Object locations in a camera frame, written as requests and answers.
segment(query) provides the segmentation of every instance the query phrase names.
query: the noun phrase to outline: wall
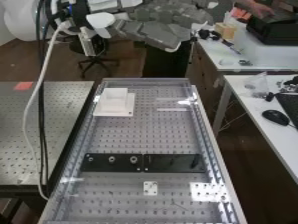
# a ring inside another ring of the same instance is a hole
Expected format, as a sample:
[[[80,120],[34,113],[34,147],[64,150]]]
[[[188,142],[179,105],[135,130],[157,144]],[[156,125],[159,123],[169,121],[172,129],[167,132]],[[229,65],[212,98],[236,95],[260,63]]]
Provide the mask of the wall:
[[[8,41],[15,39],[12,34],[10,33],[6,23],[4,23],[4,7],[0,2],[0,46],[6,44]]]

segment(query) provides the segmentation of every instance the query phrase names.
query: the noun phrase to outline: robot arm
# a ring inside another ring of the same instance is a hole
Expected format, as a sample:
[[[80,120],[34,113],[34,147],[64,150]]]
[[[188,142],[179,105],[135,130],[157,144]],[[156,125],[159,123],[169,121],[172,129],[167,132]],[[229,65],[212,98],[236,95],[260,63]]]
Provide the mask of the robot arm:
[[[24,8],[31,10],[27,13],[31,24],[27,25],[30,33],[35,30],[35,7],[38,0],[4,0],[12,5],[24,5],[19,9],[10,10],[10,4],[6,5],[10,15],[7,16],[8,29],[12,28],[12,34],[23,37],[24,27],[22,26],[20,11]],[[59,25],[63,20],[69,20],[72,27],[65,30],[68,35],[79,35],[85,55],[93,56],[91,38],[100,35],[103,38],[111,38],[115,35],[127,37],[135,41],[145,41],[149,45],[175,52],[183,41],[191,39],[192,25],[194,23],[213,23],[210,14],[204,10],[217,6],[217,0],[51,0],[45,1],[45,16],[49,18],[61,10],[68,11],[64,18],[56,19]],[[27,32],[26,40],[35,39]]]
[[[204,8],[213,8],[217,2],[88,0],[88,5],[91,14],[87,15],[87,21],[101,37],[120,35],[175,52],[181,42],[191,39],[192,25],[213,23],[213,18]]]

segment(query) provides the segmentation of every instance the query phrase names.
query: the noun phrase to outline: mounting hole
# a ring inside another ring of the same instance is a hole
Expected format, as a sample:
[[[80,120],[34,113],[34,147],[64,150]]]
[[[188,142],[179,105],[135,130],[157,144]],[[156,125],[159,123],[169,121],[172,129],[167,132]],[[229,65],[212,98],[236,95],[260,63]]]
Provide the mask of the mounting hole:
[[[136,164],[136,163],[137,163],[137,157],[136,157],[136,156],[132,156],[132,157],[131,157],[131,163],[132,163],[132,164]]]
[[[109,157],[109,163],[115,163],[115,161],[116,161],[115,156],[111,156],[111,157]]]

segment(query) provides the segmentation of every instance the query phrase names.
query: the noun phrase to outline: white cable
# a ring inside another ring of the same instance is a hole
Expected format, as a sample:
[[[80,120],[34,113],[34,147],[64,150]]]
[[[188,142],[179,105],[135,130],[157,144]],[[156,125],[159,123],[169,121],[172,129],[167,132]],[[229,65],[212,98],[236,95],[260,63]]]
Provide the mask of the white cable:
[[[220,131],[222,131],[222,130],[225,130],[226,128],[229,128],[230,127],[230,124],[236,121],[236,120],[238,120],[241,117],[244,117],[245,116],[245,114],[246,114],[246,112],[245,113],[242,113],[237,118],[234,118],[221,129],[220,129]]]
[[[40,172],[43,172],[40,170],[40,167],[39,167],[39,160],[38,160],[38,157],[36,157],[36,153],[35,153],[35,149],[34,149],[34,146],[31,144],[31,141],[30,141],[30,138],[28,138],[28,135],[27,135],[27,119],[28,119],[28,113],[30,113],[30,109],[31,109],[31,106],[34,104],[34,101],[35,101],[35,98],[36,98],[36,95],[38,95],[38,92],[39,92],[39,89],[40,89],[40,86],[42,86],[42,83],[43,83],[43,80],[44,80],[44,76],[45,76],[45,72],[47,72],[47,68],[48,68],[48,63],[49,63],[49,58],[51,58],[51,54],[52,54],[52,50],[53,50],[53,45],[55,45],[55,41],[56,41],[56,38],[57,38],[57,35],[59,35],[59,32],[64,29],[64,27],[67,26],[67,23],[61,23],[57,27],[57,30],[55,31],[53,33],[53,36],[52,36],[52,39],[51,39],[51,43],[49,43],[49,48],[48,48],[48,52],[47,52],[47,56],[45,56],[45,60],[44,60],[44,65],[43,65],[43,69],[42,69],[42,72],[40,72],[40,77],[39,77],[39,81],[36,83],[36,86],[35,86],[35,90],[34,90],[34,93],[31,95],[31,98],[30,98],[30,101],[28,101],[28,104],[26,106],[26,110],[24,110],[24,115],[23,115],[23,134],[26,136],[26,142],[27,142],[27,145],[30,146],[30,149],[31,149],[31,153],[34,155],[34,159],[35,159],[35,165],[36,165],[36,175],[38,175],[38,180],[39,180],[39,174]],[[42,184],[40,184],[40,181],[38,181],[39,184],[39,192],[40,192],[40,195],[42,197],[48,200],[47,196],[44,195],[43,193],[43,190],[42,190]]]

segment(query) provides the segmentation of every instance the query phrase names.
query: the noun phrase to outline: desk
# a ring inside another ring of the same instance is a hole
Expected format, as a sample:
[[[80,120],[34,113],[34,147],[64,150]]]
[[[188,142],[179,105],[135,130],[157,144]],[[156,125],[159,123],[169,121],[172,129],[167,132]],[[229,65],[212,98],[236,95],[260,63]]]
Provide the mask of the desk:
[[[216,119],[213,123],[213,131],[217,136],[222,119],[225,116],[226,106],[232,92],[234,93],[248,115],[250,116],[256,126],[258,127],[272,149],[274,150],[281,162],[284,163],[293,179],[298,183],[298,150],[297,150],[297,138],[298,132],[290,126],[280,126],[276,123],[268,121],[262,117],[262,112],[269,109],[278,110],[285,113],[282,106],[277,99],[272,102],[266,102],[264,99],[252,98],[250,90],[244,86],[244,80],[250,76],[226,75],[225,76],[225,88],[221,96],[221,101],[217,109]],[[268,76],[269,90],[274,93],[278,92],[277,82],[293,79],[293,76]]]
[[[241,33],[241,39],[248,38],[248,40],[252,40],[248,44],[250,43],[261,43],[257,38],[246,31],[246,27],[244,27],[244,24],[238,25],[240,23],[237,22],[237,34]],[[298,66],[297,64],[284,65],[284,66],[277,66],[274,65],[274,60],[270,61],[269,66],[262,65],[260,62],[254,62],[252,66],[241,66],[240,65],[240,60],[249,60],[245,55],[237,54],[226,45],[224,45],[218,41],[213,41],[212,39],[202,40],[198,39],[198,44],[204,48],[216,68],[218,71],[234,71],[234,72],[246,72],[246,71],[289,71],[289,70],[297,70]]]
[[[18,83],[0,83],[0,195],[22,197],[38,193],[36,168],[22,131],[24,108],[34,86],[16,90]],[[45,134],[49,177],[57,178],[57,163],[85,104],[93,82],[45,82]],[[39,153],[38,103],[28,117],[28,135]]]
[[[290,67],[274,67],[273,66],[262,66],[258,64],[254,64],[252,66],[241,66],[240,60],[248,60],[248,58],[244,55],[237,54],[226,45],[224,45],[218,41],[213,40],[198,40],[198,44],[201,45],[209,59],[212,60],[217,71],[220,72],[248,72],[248,71],[289,71],[289,70],[297,70],[297,66]],[[220,61],[225,60],[230,62],[230,65],[221,65]]]
[[[273,66],[241,66],[238,61],[246,59],[245,56],[238,55],[222,43],[212,40],[198,40],[193,56],[194,66],[193,72],[188,77],[193,84],[196,84],[202,98],[205,110],[210,121],[213,121],[213,110],[222,92],[224,75],[253,75],[264,71],[270,74],[289,74],[293,68],[281,68]],[[233,61],[233,65],[221,65],[220,61],[225,59]]]

